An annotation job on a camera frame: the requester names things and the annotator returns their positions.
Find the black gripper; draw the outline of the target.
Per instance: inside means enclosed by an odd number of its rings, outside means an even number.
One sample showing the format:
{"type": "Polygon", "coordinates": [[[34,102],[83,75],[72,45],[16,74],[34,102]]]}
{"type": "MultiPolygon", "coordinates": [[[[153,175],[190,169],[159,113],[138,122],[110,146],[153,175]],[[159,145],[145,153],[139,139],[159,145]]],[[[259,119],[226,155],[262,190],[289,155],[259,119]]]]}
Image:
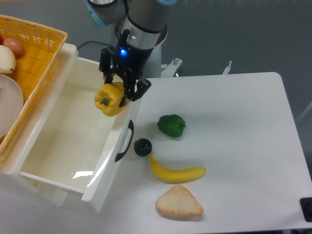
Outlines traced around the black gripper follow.
{"type": "Polygon", "coordinates": [[[123,97],[119,107],[129,101],[137,101],[151,87],[151,82],[142,76],[142,70],[153,48],[144,49],[130,43],[136,37],[133,29],[123,29],[116,48],[107,47],[101,51],[99,70],[103,73],[104,84],[111,84],[115,76],[123,80],[123,97]]]}

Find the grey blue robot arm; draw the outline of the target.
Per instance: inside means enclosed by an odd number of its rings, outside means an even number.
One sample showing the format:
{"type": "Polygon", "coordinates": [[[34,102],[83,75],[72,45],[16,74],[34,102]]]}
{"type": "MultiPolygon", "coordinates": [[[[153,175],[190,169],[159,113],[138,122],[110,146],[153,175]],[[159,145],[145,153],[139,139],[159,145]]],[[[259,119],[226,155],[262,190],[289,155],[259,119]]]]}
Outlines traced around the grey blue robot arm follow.
{"type": "Polygon", "coordinates": [[[166,22],[175,0],[87,0],[85,4],[96,26],[122,22],[114,49],[102,49],[99,70],[105,83],[114,75],[123,80],[119,107],[140,99],[151,83],[143,75],[144,66],[166,22]]]}

